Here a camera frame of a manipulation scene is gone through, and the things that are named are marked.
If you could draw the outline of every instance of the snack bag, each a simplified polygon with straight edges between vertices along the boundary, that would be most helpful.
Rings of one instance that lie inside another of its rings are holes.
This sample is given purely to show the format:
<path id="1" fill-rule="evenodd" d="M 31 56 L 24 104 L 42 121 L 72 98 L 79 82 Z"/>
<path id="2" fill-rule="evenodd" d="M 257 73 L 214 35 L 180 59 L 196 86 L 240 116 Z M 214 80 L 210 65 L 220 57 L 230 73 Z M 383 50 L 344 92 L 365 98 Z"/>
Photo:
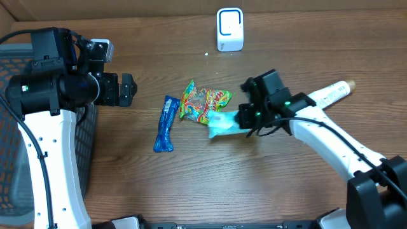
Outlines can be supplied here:
<path id="1" fill-rule="evenodd" d="M 208 112 L 220 112 L 229 103 L 232 95 L 226 90 L 198 90 L 192 80 L 181 98 L 179 117 L 208 124 Z"/>
<path id="2" fill-rule="evenodd" d="M 162 151 L 172 152 L 174 150 L 174 146 L 170 141 L 170 129 L 178 107 L 179 99 L 168 95 L 165 96 L 160 122 L 158 123 L 158 134 L 154 144 L 154 151 L 157 153 Z"/>

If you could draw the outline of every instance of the white device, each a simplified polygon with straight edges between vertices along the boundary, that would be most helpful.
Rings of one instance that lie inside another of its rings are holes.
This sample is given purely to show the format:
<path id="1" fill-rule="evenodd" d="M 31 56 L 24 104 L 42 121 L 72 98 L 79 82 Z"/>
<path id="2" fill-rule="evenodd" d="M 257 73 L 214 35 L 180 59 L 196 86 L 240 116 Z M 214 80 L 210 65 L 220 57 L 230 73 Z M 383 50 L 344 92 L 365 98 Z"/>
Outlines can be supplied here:
<path id="1" fill-rule="evenodd" d="M 243 48 L 243 12 L 239 8 L 223 8 L 216 14 L 217 49 L 220 52 L 240 51 Z"/>

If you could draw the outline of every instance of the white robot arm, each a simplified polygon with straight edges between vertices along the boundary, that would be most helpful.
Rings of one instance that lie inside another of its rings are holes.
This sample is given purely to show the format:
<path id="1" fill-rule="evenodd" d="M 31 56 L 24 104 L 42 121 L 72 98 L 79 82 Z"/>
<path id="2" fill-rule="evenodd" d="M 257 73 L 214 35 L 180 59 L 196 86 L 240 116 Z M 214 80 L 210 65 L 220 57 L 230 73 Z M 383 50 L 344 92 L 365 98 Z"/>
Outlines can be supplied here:
<path id="1" fill-rule="evenodd" d="M 379 166 L 382 164 L 380 159 L 385 158 L 383 155 L 371 151 L 361 143 L 351 137 L 346 131 L 337 126 L 326 113 L 317 106 L 308 106 L 297 111 L 296 117 L 309 118 L 316 121 L 322 121 L 338 131 L 346 138 L 359 152 L 369 159 L 370 162 Z M 355 172 L 367 172 L 371 167 L 362 161 L 338 136 L 332 131 L 301 120 L 291 120 L 289 122 L 291 133 L 295 138 L 305 142 L 314 149 L 332 168 L 347 182 L 354 177 Z"/>
<path id="2" fill-rule="evenodd" d="M 107 39 L 88 40 L 69 29 L 55 27 L 13 32 L 30 33 L 34 60 L 31 71 L 15 75 L 1 104 L 18 122 L 30 162 L 34 194 L 35 229 L 138 229 L 129 217 L 91 225 L 79 188 L 74 147 L 76 108 L 132 104 L 137 92 L 131 74 L 121 85 L 115 73 L 104 73 L 114 46 Z M 76 57 L 74 48 L 80 50 Z"/>
<path id="3" fill-rule="evenodd" d="M 407 219 L 407 163 L 399 156 L 388 160 L 368 149 L 328 118 L 322 108 L 340 99 L 335 90 L 350 91 L 346 82 L 342 84 L 348 88 L 331 85 L 308 96 L 292 96 L 271 70 L 242 85 L 249 103 L 239 105 L 235 119 L 240 128 L 252 129 L 248 136 L 265 127 L 284 128 L 347 182 L 347 211 L 339 209 L 321 217 L 321 228 L 399 228 Z M 387 190 L 379 193 L 377 185 Z"/>

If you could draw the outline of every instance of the black cable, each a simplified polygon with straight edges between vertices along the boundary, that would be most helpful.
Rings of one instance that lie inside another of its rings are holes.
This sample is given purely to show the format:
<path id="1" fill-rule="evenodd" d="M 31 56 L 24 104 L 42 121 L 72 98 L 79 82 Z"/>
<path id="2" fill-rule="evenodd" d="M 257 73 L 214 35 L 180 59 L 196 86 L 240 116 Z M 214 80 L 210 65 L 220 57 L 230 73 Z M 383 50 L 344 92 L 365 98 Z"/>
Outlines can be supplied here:
<path id="1" fill-rule="evenodd" d="M 15 32 L 12 32 L 11 34 L 7 34 L 4 37 L 2 37 L 0 39 L 0 45 L 2 43 L 4 43 L 5 41 L 7 41 L 8 39 L 10 39 L 10 38 L 12 38 L 14 36 L 17 36 L 17 35 L 33 33 L 33 32 L 47 31 L 47 30 L 50 30 L 50 29 L 55 29 L 55 27 L 49 27 L 49 28 L 44 28 L 44 29 L 26 29 L 26 30 L 21 30 L 21 31 L 15 31 Z"/>
<path id="2" fill-rule="evenodd" d="M 330 127 L 323 121 L 317 121 L 313 120 L 310 118 L 301 118 L 301 117 L 292 117 L 292 118 L 279 118 L 276 119 L 270 124 L 276 123 L 276 122 L 282 122 L 282 121 L 290 121 L 290 120 L 299 120 L 299 121 L 307 121 L 310 123 L 315 123 L 318 124 L 321 127 L 324 127 L 328 130 L 330 130 L 334 135 L 339 137 L 360 159 L 362 159 L 366 164 L 368 164 L 374 171 L 377 172 L 377 174 L 382 177 L 389 186 L 391 186 L 400 196 L 401 198 L 404 199 L 405 202 L 407 202 L 407 195 L 389 178 L 387 177 L 376 165 L 371 163 L 361 152 L 359 152 L 348 140 L 346 140 L 345 137 L 343 137 L 338 131 L 336 131 L 334 128 Z"/>
<path id="3" fill-rule="evenodd" d="M 263 115 L 263 107 L 261 107 L 261 109 L 260 109 L 260 117 L 257 117 L 257 120 L 256 120 L 256 128 L 260 125 L 260 122 L 262 121 L 262 116 Z M 260 128 L 253 128 L 252 130 L 250 130 L 249 131 L 249 133 L 247 133 L 247 135 L 246 135 L 246 138 L 249 138 L 253 133 L 255 133 L 255 131 L 257 130 L 257 135 L 259 136 L 259 131 L 263 128 L 264 126 L 262 126 L 262 127 L 260 127 Z"/>
<path id="4" fill-rule="evenodd" d="M 37 142 L 37 139 L 34 137 L 34 134 L 32 134 L 32 132 L 28 128 L 28 126 L 15 114 L 15 112 L 7 104 L 7 102 L 5 101 L 5 99 L 3 98 L 2 95 L 0 95 L 0 103 L 7 109 L 9 114 L 11 114 L 12 117 L 17 121 L 17 123 L 20 124 L 20 126 L 24 129 L 25 133 L 27 133 L 28 137 L 32 141 L 32 145 L 34 146 L 34 148 L 37 151 L 37 156 L 38 156 L 39 162 L 41 164 L 41 170 L 43 171 L 43 177 L 44 177 L 46 207 L 47 207 L 47 210 L 48 210 L 48 228 L 53 229 L 53 228 L 55 228 L 55 225 L 53 223 L 53 211 L 52 211 L 50 178 L 48 177 L 48 171 L 46 169 L 44 154 L 41 151 L 41 147 L 39 146 L 39 144 Z"/>
<path id="5" fill-rule="evenodd" d="M 81 117 L 81 119 L 79 119 L 79 121 L 76 123 L 76 126 L 81 125 L 81 123 L 86 120 L 86 117 L 88 116 L 88 110 L 89 110 L 89 106 L 85 105 L 85 111 L 83 112 L 83 115 Z"/>
<path id="6" fill-rule="evenodd" d="M 259 137 L 264 137 L 264 136 L 268 136 L 268 135 L 270 135 L 270 134 L 274 134 L 274 133 L 275 133 L 276 131 L 278 131 L 281 127 L 282 127 L 281 125 L 276 126 L 272 131 L 270 131 L 270 132 L 268 132 L 268 133 L 265 133 L 265 134 L 259 134 L 259 132 L 260 132 L 261 129 L 258 129 L 258 130 L 257 130 L 257 136 L 259 136 Z"/>

